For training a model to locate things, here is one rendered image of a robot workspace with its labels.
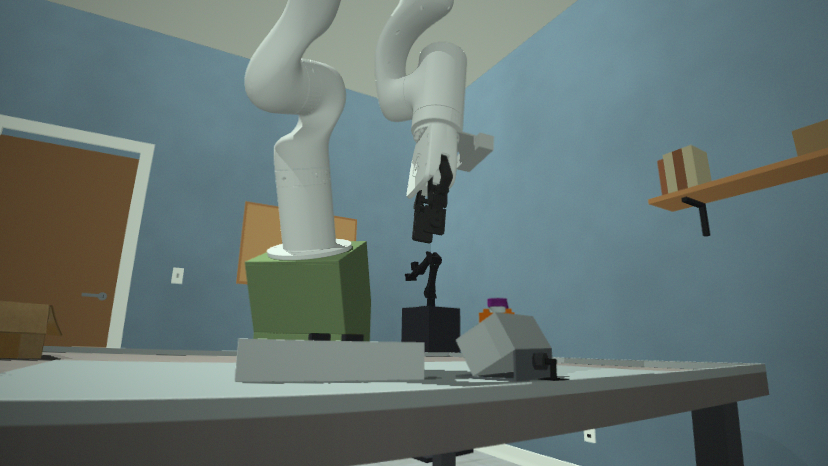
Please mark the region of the open brown cardboard box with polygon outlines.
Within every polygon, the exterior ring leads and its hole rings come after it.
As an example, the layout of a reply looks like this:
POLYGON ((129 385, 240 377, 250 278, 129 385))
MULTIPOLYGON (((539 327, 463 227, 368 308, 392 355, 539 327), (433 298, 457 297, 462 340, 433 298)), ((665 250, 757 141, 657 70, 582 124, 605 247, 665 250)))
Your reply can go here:
POLYGON ((41 359, 46 333, 63 335, 53 306, 0 301, 0 358, 41 359))

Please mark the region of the white key housing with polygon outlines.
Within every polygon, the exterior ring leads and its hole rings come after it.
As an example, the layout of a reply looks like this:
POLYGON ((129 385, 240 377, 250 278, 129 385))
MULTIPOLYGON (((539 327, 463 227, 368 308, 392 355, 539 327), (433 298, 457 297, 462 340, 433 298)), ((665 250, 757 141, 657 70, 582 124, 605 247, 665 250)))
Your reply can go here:
POLYGON ((456 342, 472 373, 456 378, 569 380, 557 378, 557 360, 533 316, 494 312, 456 342))

